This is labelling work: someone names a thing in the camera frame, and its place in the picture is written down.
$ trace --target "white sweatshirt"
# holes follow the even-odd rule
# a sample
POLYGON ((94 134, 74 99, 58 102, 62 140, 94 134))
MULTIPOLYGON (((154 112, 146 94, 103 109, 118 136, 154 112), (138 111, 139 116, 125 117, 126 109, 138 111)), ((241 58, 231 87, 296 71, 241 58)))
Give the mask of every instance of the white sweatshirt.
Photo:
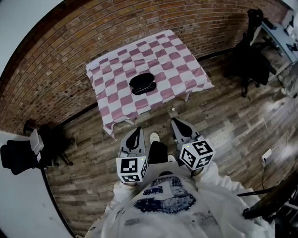
POLYGON ((252 189, 245 190, 228 176, 220 177, 215 163, 193 178, 185 176, 185 168, 170 171, 174 174, 157 177, 136 196, 137 187, 116 183, 105 215, 85 238, 274 237, 274 224, 242 216, 259 198, 236 194, 252 189))

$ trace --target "white box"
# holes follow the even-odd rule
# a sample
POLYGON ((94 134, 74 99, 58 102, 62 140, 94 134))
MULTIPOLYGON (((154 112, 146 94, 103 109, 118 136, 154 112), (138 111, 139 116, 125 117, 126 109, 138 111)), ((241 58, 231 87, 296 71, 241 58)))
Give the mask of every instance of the white box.
POLYGON ((146 156, 116 158, 117 174, 123 183, 142 182, 148 162, 146 156))
POLYGON ((179 159, 191 170, 207 166, 215 155, 215 149, 208 139, 184 144, 179 159))

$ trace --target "desk leg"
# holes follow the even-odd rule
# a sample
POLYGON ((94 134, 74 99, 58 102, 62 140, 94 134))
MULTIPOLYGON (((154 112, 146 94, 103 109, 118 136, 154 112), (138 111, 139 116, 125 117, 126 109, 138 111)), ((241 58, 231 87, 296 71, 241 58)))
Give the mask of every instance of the desk leg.
POLYGON ((185 102, 187 102, 189 96, 190 96, 190 93, 187 93, 187 94, 185 95, 185 99, 184 99, 185 102))
POLYGON ((283 66, 281 66, 277 71, 276 71, 276 75, 271 75, 269 78, 268 78, 268 82, 272 81, 275 77, 277 77, 287 66, 290 65, 290 62, 287 61, 284 63, 283 66))
POLYGON ((252 39, 252 41, 250 42, 250 45, 252 45, 252 44, 255 42, 255 40, 256 40, 256 38, 257 38, 257 35, 259 35, 261 29, 262 29, 262 26, 259 26, 259 27, 256 29, 255 33, 253 34, 253 39, 252 39))
POLYGON ((130 119, 126 119, 125 120, 127 123, 129 123, 129 124, 131 124, 131 125, 134 125, 135 123, 132 121, 132 120, 130 120, 130 119))

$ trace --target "pink and white tablecloth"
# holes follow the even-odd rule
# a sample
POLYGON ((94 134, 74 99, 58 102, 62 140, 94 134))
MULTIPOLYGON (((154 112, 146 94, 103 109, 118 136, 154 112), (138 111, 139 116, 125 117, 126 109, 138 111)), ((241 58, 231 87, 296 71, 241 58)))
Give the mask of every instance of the pink and white tablecloth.
POLYGON ((109 52, 86 66, 96 93, 103 129, 112 137, 113 125, 135 118, 177 95, 213 87, 205 71, 171 31, 138 40, 109 52), (156 89, 134 95, 130 80, 152 73, 156 89))

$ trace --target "wooden floor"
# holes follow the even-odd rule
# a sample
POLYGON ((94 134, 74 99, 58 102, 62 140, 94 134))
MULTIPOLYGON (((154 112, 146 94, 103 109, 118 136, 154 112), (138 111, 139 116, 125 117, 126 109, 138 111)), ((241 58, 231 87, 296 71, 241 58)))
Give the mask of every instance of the wooden floor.
MULTIPOLYGON (((282 64, 272 52, 268 54, 275 66, 282 64)), ((264 169, 261 156, 269 149, 264 175, 264 187, 276 185, 296 166, 298 154, 298 99, 284 97, 278 81, 256 88, 250 85, 247 98, 242 98, 240 80, 222 76, 230 61, 230 54, 207 59, 200 64, 208 72, 214 88, 193 93, 188 102, 183 98, 171 100, 163 106, 138 117, 136 125, 120 123, 115 136, 122 136, 136 126, 149 135, 157 132, 161 142, 173 153, 176 145, 170 134, 170 118, 175 116, 196 126, 216 148, 216 161, 221 175, 229 175, 244 187, 262 188, 264 169)), ((113 197, 113 184, 118 180, 115 167, 119 141, 102 130, 98 108, 91 110, 65 126, 66 134, 75 144, 66 154, 74 165, 51 167, 47 178, 65 219, 75 234, 84 236, 99 218, 113 197)))

